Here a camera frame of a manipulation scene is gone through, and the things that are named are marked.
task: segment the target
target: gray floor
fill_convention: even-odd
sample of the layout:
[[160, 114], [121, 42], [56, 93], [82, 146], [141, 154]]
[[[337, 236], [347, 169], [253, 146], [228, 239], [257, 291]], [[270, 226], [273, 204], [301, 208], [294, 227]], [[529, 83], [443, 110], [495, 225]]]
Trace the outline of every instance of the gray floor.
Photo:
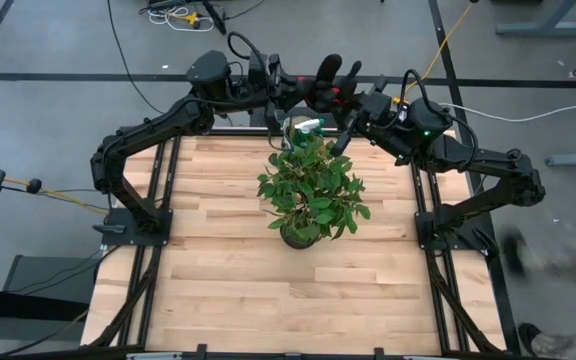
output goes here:
[[[233, 0], [223, 5], [232, 14], [255, 2]], [[576, 81], [569, 78], [576, 67], [576, 37], [500, 38], [494, 33], [495, 23], [539, 19], [552, 3], [533, 7], [482, 0], [473, 6], [450, 41], [457, 76]], [[465, 0], [440, 1], [444, 24], [452, 26], [466, 5]], [[117, 31], [132, 72], [181, 74], [209, 49], [232, 57], [217, 31], [173, 32], [138, 16], [142, 6], [142, 0], [113, 1]], [[576, 8], [570, 16], [576, 19]], [[363, 75], [400, 76], [410, 67], [423, 72], [437, 50], [428, 4], [420, 0], [384, 4], [377, 0], [268, 0], [228, 25], [249, 36], [262, 51], [280, 53], [286, 70], [300, 74], [313, 74], [321, 59], [333, 52], [344, 56], [344, 69], [361, 59]], [[0, 27], [0, 72], [122, 74], [105, 2], [16, 0]], [[441, 60], [431, 76], [445, 76]], [[188, 91], [184, 83], [139, 86], [161, 109]], [[396, 89], [388, 88], [391, 93]], [[505, 117], [576, 104], [576, 90], [461, 88], [461, 92], [466, 106]], [[432, 88], [430, 93], [438, 102], [450, 99], [447, 88]], [[90, 188], [88, 161], [102, 138], [121, 125], [152, 115], [126, 82], [0, 81], [0, 168], [19, 179], [41, 178], [52, 188]], [[243, 115], [233, 118], [238, 124], [246, 123]], [[482, 147], [518, 147], [531, 156], [548, 191], [546, 200], [536, 207], [496, 211], [496, 229], [516, 225], [540, 251], [574, 243], [576, 168], [551, 169], [543, 160], [551, 153], [576, 152], [576, 111], [523, 124], [476, 116], [468, 120]], [[492, 184], [492, 179], [486, 182], [486, 186]], [[96, 194], [80, 197], [104, 204]], [[100, 236], [91, 226], [101, 220], [69, 204], [2, 193], [0, 288], [16, 254], [85, 257], [93, 253]], [[549, 332], [576, 331], [576, 286], [551, 279], [508, 282], [517, 323], [531, 321]], [[50, 348], [65, 346], [52, 344]]]

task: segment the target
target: yellow cable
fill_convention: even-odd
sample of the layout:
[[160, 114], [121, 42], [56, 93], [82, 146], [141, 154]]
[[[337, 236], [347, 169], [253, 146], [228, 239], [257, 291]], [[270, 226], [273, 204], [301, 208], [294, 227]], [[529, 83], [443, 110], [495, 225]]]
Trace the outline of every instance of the yellow cable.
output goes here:
[[[24, 186], [30, 185], [30, 183], [28, 183], [27, 181], [17, 180], [17, 179], [12, 179], [12, 178], [5, 178], [4, 181], [5, 181], [5, 182], [12, 183], [12, 184], [18, 184], [18, 185], [24, 185]], [[43, 193], [46, 193], [46, 194], [49, 194], [49, 195], [52, 195], [52, 196], [56, 196], [56, 197], [62, 198], [62, 199], [64, 199], [64, 200], [72, 201], [73, 203], [81, 206], [82, 208], [84, 208], [84, 209], [86, 209], [86, 210], [92, 211], [92, 212], [94, 212], [95, 214], [99, 214], [99, 215], [106, 215], [106, 214], [107, 214], [107, 213], [106, 213], [105, 211], [103, 211], [103, 210], [99, 210], [99, 209], [92, 208], [92, 207], [90, 207], [90, 206], [82, 203], [81, 201], [75, 199], [74, 197], [69, 196], [69, 195], [66, 195], [66, 194], [63, 194], [63, 193], [60, 193], [60, 192], [58, 192], [58, 191], [50, 190], [50, 189], [45, 188], [45, 187], [43, 187], [43, 186], [41, 187], [41, 191], [42, 191]]]
[[[441, 54], [441, 51], [444, 49], [444, 47], [448, 43], [448, 39], [450, 39], [450, 37], [452, 36], [452, 33], [455, 31], [455, 29], [457, 29], [459, 24], [461, 24], [461, 22], [466, 18], [466, 15], [468, 15], [468, 12], [470, 12], [471, 7], [472, 7], [472, 3], [468, 4], [468, 7], [466, 8], [466, 10], [464, 10], [463, 15], [461, 15], [459, 20], [457, 20], [457, 23], [455, 24], [455, 26], [453, 26], [452, 29], [450, 29], [450, 31], [448, 32], [448, 35], [446, 35], [446, 38], [444, 39], [444, 41], [439, 46], [439, 50], [437, 51], [435, 58], [430, 63], [430, 66], [428, 66], [428, 70], [426, 70], [426, 73], [424, 74], [424, 76], [421, 77], [422, 80], [425, 80], [428, 77], [428, 75], [430, 75], [430, 71], [432, 70], [433, 66], [435, 66], [435, 63], [437, 62], [437, 60], [439, 60], [439, 55]], [[417, 85], [416, 81], [414, 83], [408, 85], [408, 87], [406, 88], [406, 93], [408, 93], [408, 90], [410, 90], [415, 85]]]

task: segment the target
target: desk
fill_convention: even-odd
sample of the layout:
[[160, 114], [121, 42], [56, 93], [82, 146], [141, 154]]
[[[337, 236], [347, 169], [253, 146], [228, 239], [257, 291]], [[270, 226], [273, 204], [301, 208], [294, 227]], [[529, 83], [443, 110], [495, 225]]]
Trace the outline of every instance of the desk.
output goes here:
[[[266, 228], [273, 217], [263, 210], [272, 206], [256, 197], [256, 177], [271, 151], [265, 137], [182, 138], [172, 235], [146, 349], [195, 351], [204, 343], [209, 352], [372, 354], [383, 347], [386, 354], [439, 354], [410, 169], [353, 139], [346, 155], [364, 179], [372, 219], [358, 218], [354, 235], [297, 251]], [[154, 157], [151, 148], [126, 164], [124, 174], [142, 196]], [[162, 176], [159, 189], [164, 182]], [[438, 183], [445, 202], [470, 196], [462, 174], [438, 175]], [[134, 252], [121, 248], [101, 265], [82, 344], [99, 336], [124, 302]], [[484, 258], [475, 251], [454, 251], [453, 258], [464, 307], [491, 342], [505, 348]], [[129, 343], [136, 332], [133, 325]]]

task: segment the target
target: black metal frame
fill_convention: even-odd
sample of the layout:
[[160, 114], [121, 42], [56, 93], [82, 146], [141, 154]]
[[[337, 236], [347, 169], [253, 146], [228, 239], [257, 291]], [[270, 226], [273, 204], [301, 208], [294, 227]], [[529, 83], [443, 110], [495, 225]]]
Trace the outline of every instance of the black metal frame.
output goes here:
[[[14, 0], [6, 0], [0, 9], [0, 25], [4, 21], [8, 11], [12, 7]], [[437, 5], [437, 0], [428, 0], [430, 6], [433, 26], [436, 31], [438, 43], [442, 43], [445, 39], [445, 31], [443, 28], [443, 23], [441, 19], [441, 14]], [[576, 81], [561, 81], [561, 80], [499, 80], [499, 79], [458, 79], [452, 64], [452, 59], [450, 56], [449, 47], [446, 45], [441, 52], [442, 62], [446, 70], [446, 78], [429, 78], [425, 80], [425, 83], [430, 86], [448, 86], [450, 90], [450, 95], [454, 104], [463, 105], [461, 94], [459, 92], [460, 86], [465, 87], [502, 87], [502, 88], [549, 88], [549, 89], [576, 89]], [[186, 75], [161, 75], [161, 74], [133, 74], [132, 78], [139, 82], [186, 82], [188, 81]], [[379, 76], [357, 76], [358, 82], [361, 83], [374, 83], [379, 79]], [[401, 77], [386, 77], [386, 80], [390, 84], [401, 84]], [[130, 81], [129, 77], [125, 74], [69, 74], [69, 73], [0, 73], [0, 81], [87, 81], [87, 82], [126, 82]], [[465, 113], [457, 110], [457, 115], [466, 119]], [[259, 135], [260, 131], [256, 129], [213, 129], [210, 135], [242, 135], [242, 136], [254, 136]], [[465, 145], [471, 145], [469, 139], [464, 137], [462, 139]], [[163, 144], [159, 146], [157, 150], [156, 161], [153, 166], [153, 176], [151, 179], [151, 185], [149, 187], [149, 198], [154, 196], [156, 191], [157, 179], [160, 172], [161, 159], [163, 159]], [[416, 186], [416, 198], [419, 205], [419, 209], [425, 210], [425, 203], [423, 199], [423, 188], [421, 185], [421, 176], [418, 169], [413, 167], [413, 176]], [[434, 174], [428, 174], [430, 184], [431, 184], [431, 195], [433, 198], [433, 203], [436, 205], [440, 203], [439, 193], [436, 191], [436, 182], [434, 179]], [[481, 182], [481, 177], [477, 174], [469, 174], [470, 183], [473, 189], [479, 187]], [[476, 226], [483, 232], [493, 235], [493, 228], [491, 218], [488, 214], [484, 214], [477, 218]], [[141, 268], [143, 264], [143, 256], [145, 253], [145, 247], [138, 246], [135, 253], [135, 262], [131, 274], [129, 294], [134, 292], [139, 284]], [[161, 255], [160, 248], [153, 251], [153, 256], [151, 261], [158, 263], [159, 257]], [[454, 276], [454, 268], [452, 264], [452, 257], [450, 250], [445, 251], [441, 255], [444, 260], [444, 266], [447, 276], [447, 286], [451, 289], [453, 300], [458, 301], [459, 294], [457, 289], [457, 283]], [[426, 259], [429, 264], [435, 263], [434, 253], [426, 251]], [[504, 333], [504, 338], [506, 340], [506, 345], [510, 353], [520, 354], [519, 342], [517, 339], [515, 324], [510, 308], [510, 303], [508, 300], [508, 294], [506, 289], [506, 284], [504, 280], [504, 273], [501, 266], [501, 260], [498, 256], [487, 256], [486, 263], [490, 272], [491, 281], [493, 284], [493, 291], [495, 294], [497, 307], [499, 310], [501, 326]], [[154, 295], [154, 280], [150, 283], [145, 291], [146, 301], [144, 304], [144, 312], [149, 313], [152, 306], [152, 297]], [[460, 319], [455, 319], [458, 329], [458, 340], [460, 351], [449, 350], [449, 342], [447, 337], [447, 331], [445, 327], [445, 314], [442, 303], [442, 296], [438, 291], [437, 287], [431, 285], [433, 305], [435, 307], [435, 314], [437, 315], [437, 329], [440, 340], [440, 345], [442, 351], [445, 349], [444, 356], [462, 359], [528, 359], [520, 356], [512, 356], [507, 354], [477, 354], [468, 353], [467, 338], [465, 334], [464, 324]], [[124, 324], [120, 326], [120, 336], [118, 347], [113, 348], [83, 348], [75, 351], [65, 351], [65, 352], [54, 352], [45, 354], [32, 354], [32, 355], [20, 355], [14, 356], [14, 358], [25, 359], [124, 359], [127, 353], [138, 353], [144, 351], [145, 340], [147, 337], [148, 321], [149, 315], [143, 315], [141, 319], [141, 324], [139, 328], [139, 344], [137, 346], [122, 346], [127, 342], [129, 337], [129, 327], [131, 320], [131, 312], [127, 315], [127, 319]], [[268, 358], [268, 356], [278, 357], [278, 358], [294, 358], [300, 360], [327, 360], [327, 359], [340, 359], [340, 360], [363, 360], [363, 359], [402, 359], [402, 356], [392, 356], [384, 355], [383, 349], [375, 349], [375, 353], [372, 355], [321, 355], [321, 354], [242, 354], [242, 353], [208, 353], [205, 346], [199, 346], [197, 352], [184, 352], [184, 358], [188, 359], [254, 359], [254, 358]]]

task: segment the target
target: shoe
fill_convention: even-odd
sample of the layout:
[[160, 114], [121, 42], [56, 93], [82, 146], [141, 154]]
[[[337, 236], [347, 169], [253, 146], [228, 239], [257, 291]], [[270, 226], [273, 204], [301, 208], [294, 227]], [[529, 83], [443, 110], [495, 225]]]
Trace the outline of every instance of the shoe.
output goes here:
[[519, 340], [524, 348], [530, 353], [530, 355], [537, 357], [535, 352], [532, 350], [532, 341], [535, 340], [537, 335], [541, 334], [541, 330], [533, 324], [523, 323], [519, 325], [519, 329], [517, 329], [519, 333]]

